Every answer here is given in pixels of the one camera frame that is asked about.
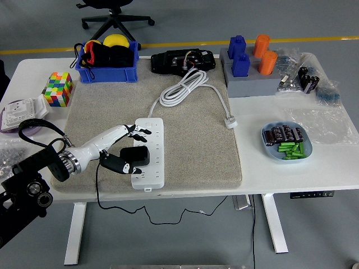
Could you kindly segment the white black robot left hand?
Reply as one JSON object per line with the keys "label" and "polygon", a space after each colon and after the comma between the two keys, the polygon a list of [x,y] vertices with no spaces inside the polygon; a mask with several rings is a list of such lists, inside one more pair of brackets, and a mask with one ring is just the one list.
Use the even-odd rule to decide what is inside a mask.
{"label": "white black robot left hand", "polygon": [[68,151],[73,154],[77,162],[77,173],[83,172],[90,161],[100,158],[100,152],[108,150],[124,137],[132,137],[134,140],[147,142],[142,134],[150,135],[151,131],[136,124],[118,125],[102,132],[80,147],[71,147]]}

